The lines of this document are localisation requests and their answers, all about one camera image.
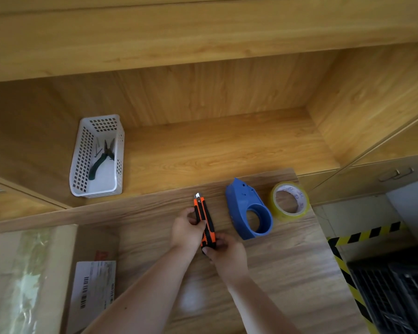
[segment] white plastic basket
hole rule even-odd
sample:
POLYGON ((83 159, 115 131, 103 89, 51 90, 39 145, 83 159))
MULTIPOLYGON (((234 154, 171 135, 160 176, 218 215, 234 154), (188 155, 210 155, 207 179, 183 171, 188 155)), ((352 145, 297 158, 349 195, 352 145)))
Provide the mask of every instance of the white plastic basket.
POLYGON ((119 115, 82 118, 70 169, 70 190, 86 198, 120 195, 123 191, 124 129, 119 115), (110 147, 114 139, 114 161, 107 157, 88 179, 90 168, 104 152, 104 142, 110 147))

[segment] blue tape dispenser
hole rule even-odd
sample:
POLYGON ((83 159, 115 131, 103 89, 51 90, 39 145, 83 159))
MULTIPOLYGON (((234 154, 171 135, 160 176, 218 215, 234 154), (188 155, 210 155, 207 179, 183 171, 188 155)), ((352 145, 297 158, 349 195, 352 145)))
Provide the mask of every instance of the blue tape dispenser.
POLYGON ((240 179, 234 181, 226 188, 226 200, 228 202, 229 214, 240 237, 243 240, 265 236, 272 229, 272 215, 263 204, 256 191, 240 179), (248 224, 246 211, 256 213, 260 225, 253 231, 248 224))

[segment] yellow and black warning tape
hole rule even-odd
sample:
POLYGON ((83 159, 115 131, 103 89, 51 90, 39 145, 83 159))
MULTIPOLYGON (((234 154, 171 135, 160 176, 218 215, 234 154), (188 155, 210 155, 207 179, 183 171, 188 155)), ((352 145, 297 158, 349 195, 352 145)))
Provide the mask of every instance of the yellow and black warning tape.
POLYGON ((342 259, 342 256, 339 253, 339 250, 337 249, 338 246, 343 246, 346 244, 353 244, 357 243, 359 241, 366 241, 367 239, 371 239, 377 236, 383 236, 385 234, 399 231, 406 229, 407 226, 401 221, 398 221, 396 223, 392 223, 390 225, 382 226, 373 228, 371 230, 365 231, 365 232, 359 232, 352 234, 351 236, 344 236, 344 237, 336 237, 336 238, 327 238, 328 244, 330 245, 331 251, 334 254, 334 258, 336 259, 337 264, 339 265, 339 268, 342 272, 342 275, 344 276, 348 287, 350 288, 351 294, 353 295, 353 298, 356 301, 357 307, 359 308, 359 311, 361 312, 362 316, 364 317, 364 320, 367 323, 367 326, 369 328, 369 331, 371 334, 378 333, 378 330, 376 329, 375 325, 373 324, 373 321, 370 317, 370 314, 367 310, 367 306, 364 302, 364 299, 362 298, 361 293, 356 288, 356 285, 351 278, 350 271, 347 267, 347 264, 342 259))

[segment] small tool in basket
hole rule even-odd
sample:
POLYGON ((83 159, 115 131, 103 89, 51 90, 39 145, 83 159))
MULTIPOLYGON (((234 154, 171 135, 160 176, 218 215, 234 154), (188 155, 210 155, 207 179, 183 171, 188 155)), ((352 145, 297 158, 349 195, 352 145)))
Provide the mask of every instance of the small tool in basket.
POLYGON ((199 223, 202 220, 206 222, 205 232, 203 233, 203 239, 201 240, 201 249, 206 246, 215 248, 215 231, 213 229, 212 219, 210 217, 205 198, 201 197, 200 194, 197 193, 194 197, 193 205, 195 208, 196 222, 199 223))
POLYGON ((96 178, 96 171, 98 170, 98 167, 107 159, 107 156, 110 157, 111 160, 114 160, 114 138, 110 143, 110 148, 107 147, 107 141, 104 143, 104 152, 102 153, 101 157, 93 164, 93 166, 90 169, 90 172, 88 174, 89 180, 94 180, 96 178))

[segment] white wall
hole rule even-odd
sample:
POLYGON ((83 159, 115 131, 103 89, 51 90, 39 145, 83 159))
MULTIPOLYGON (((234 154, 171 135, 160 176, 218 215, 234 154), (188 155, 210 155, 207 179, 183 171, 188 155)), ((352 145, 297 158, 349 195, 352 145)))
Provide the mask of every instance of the white wall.
POLYGON ((418 182, 390 191, 387 197, 418 241, 418 182))

